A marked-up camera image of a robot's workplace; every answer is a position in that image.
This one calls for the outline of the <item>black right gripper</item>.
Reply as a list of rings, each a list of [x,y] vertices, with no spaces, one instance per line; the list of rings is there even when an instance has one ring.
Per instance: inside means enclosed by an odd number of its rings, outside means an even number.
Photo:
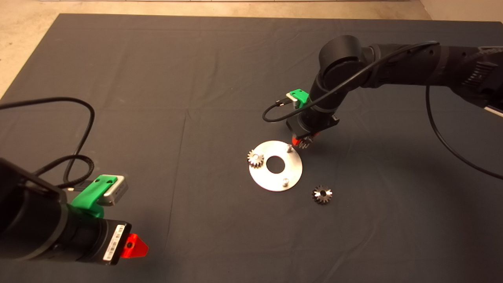
[[[306,110],[288,118],[286,125],[292,133],[292,145],[301,147],[304,138],[316,136],[319,132],[338,125],[339,121],[334,113]]]

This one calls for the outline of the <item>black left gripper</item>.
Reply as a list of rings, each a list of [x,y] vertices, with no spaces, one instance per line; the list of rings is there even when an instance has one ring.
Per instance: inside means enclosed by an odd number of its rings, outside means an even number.
[[[149,246],[126,221],[93,217],[70,205],[63,230],[63,261],[116,265],[120,258],[145,257]]]

